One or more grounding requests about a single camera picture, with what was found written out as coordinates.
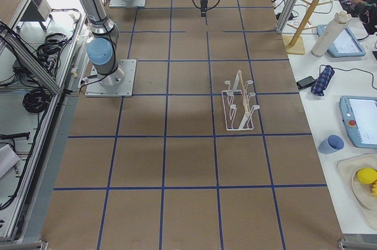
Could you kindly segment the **blue teach pendant far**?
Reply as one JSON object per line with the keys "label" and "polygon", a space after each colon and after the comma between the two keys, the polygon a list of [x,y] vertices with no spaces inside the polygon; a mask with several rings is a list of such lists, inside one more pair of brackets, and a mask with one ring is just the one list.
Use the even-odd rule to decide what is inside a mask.
{"label": "blue teach pendant far", "polygon": [[339,34],[327,53],[334,58],[363,57],[366,55],[365,50],[349,28],[345,28]]}

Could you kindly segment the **black phone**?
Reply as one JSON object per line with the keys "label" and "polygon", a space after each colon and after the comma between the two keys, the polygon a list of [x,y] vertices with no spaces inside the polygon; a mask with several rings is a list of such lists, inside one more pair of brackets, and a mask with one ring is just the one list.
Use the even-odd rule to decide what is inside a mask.
{"label": "black phone", "polygon": [[312,76],[305,77],[296,82],[297,89],[303,90],[305,88],[311,87],[315,83],[315,81],[316,79],[314,79]]}

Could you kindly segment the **blue teach pendant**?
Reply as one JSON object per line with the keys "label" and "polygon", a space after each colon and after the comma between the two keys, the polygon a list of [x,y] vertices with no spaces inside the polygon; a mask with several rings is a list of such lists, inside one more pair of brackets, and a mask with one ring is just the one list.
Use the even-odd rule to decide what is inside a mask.
{"label": "blue teach pendant", "polygon": [[342,96],[339,107],[353,145],[376,149],[376,97]]}
{"label": "blue teach pendant", "polygon": [[366,55],[365,50],[349,28],[345,28],[339,34],[327,53],[334,58],[363,57]]}

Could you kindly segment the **blue teach pendant near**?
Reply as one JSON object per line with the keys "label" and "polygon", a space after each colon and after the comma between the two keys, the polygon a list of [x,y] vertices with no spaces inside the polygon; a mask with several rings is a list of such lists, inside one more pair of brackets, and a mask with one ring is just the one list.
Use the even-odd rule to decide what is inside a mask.
{"label": "blue teach pendant near", "polygon": [[339,107],[353,145],[376,149],[376,97],[342,96]]}

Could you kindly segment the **beige tray with fruit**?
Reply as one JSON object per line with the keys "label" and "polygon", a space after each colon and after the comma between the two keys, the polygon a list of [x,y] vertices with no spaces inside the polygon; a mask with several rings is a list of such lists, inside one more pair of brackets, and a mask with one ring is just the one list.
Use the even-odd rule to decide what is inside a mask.
{"label": "beige tray with fruit", "polygon": [[351,190],[353,197],[358,201],[358,205],[369,226],[376,230],[376,197],[372,195],[372,184],[363,184],[357,177],[357,171],[364,167],[371,167],[376,170],[376,155],[364,154],[341,160],[337,168],[345,183]]}

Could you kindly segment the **blue checkered folded umbrella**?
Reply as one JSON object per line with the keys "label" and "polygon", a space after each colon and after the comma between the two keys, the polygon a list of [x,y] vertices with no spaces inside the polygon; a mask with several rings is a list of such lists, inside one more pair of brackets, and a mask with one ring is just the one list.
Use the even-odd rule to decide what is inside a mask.
{"label": "blue checkered folded umbrella", "polygon": [[311,93],[323,97],[324,91],[327,89],[330,80],[334,76],[335,71],[332,66],[326,65],[324,70],[319,74],[318,79],[314,82],[311,87]]}

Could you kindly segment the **grey control box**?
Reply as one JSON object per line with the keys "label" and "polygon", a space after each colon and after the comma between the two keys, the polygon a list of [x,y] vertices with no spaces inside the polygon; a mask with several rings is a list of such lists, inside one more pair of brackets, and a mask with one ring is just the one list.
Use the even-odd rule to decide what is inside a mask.
{"label": "grey control box", "polygon": [[31,0],[21,17],[21,22],[38,22],[43,30],[47,29],[44,22],[51,19],[52,8],[47,0]]}

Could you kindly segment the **wooden mug tree stand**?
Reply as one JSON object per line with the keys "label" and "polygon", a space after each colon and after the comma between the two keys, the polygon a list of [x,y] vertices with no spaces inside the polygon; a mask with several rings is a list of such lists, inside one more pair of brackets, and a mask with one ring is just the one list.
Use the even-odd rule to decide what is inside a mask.
{"label": "wooden mug tree stand", "polygon": [[294,35],[282,35],[286,52],[288,54],[304,55],[306,53],[305,46],[303,43],[303,38],[300,36],[302,31],[315,28],[315,27],[307,27],[306,25],[309,23],[309,18],[312,16],[315,8],[318,5],[332,3],[331,1],[319,2],[319,0],[312,0],[312,2],[309,2],[307,0],[301,0],[301,1],[303,1],[307,6],[306,6],[305,16],[303,17],[300,25],[298,27],[295,27],[293,25],[288,24],[287,26],[294,28],[296,32],[294,33]]}

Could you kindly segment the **blue cup on desk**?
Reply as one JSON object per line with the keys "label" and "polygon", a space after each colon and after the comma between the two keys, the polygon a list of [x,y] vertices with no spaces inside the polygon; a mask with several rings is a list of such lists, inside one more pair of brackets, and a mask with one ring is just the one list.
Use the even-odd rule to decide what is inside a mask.
{"label": "blue cup on desk", "polygon": [[344,148],[344,141],[337,135],[330,135],[325,138],[319,145],[318,149],[323,154],[338,152]]}

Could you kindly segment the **yellow lemon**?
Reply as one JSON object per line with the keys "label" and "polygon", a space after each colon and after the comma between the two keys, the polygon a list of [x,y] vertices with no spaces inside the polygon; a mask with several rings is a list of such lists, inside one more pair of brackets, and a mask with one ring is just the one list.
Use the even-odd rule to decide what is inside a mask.
{"label": "yellow lemon", "polygon": [[372,184],[376,181],[377,171],[371,167],[363,167],[356,172],[356,178],[363,184]]}

